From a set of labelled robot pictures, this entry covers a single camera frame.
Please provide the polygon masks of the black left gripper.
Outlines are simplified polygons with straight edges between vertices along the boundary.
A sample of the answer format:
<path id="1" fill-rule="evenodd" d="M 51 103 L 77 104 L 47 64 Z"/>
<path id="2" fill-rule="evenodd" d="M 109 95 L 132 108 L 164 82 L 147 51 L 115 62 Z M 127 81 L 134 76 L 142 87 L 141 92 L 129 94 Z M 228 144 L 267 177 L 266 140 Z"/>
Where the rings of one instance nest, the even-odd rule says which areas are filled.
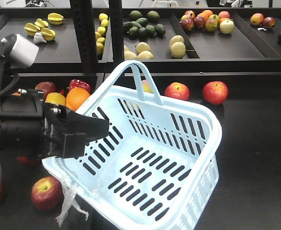
<path id="1" fill-rule="evenodd" d="M 0 99 L 0 151 L 16 158 L 76 158 L 86 144 L 106 137 L 109 127 L 108 120 L 46 103 L 41 91 Z"/>

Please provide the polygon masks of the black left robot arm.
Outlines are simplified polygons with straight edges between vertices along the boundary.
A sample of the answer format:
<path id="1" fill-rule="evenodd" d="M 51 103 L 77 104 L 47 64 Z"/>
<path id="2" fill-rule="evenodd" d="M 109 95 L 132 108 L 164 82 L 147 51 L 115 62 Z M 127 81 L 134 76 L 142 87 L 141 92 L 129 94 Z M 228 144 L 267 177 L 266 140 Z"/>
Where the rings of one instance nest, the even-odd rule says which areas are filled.
<path id="1" fill-rule="evenodd" d="M 19 34 L 0 40 L 0 151 L 31 160 L 83 156 L 87 143 L 108 135 L 107 120 L 46 103 L 40 90 L 19 89 L 12 94 L 19 80 L 16 69 L 31 66 L 38 50 Z"/>

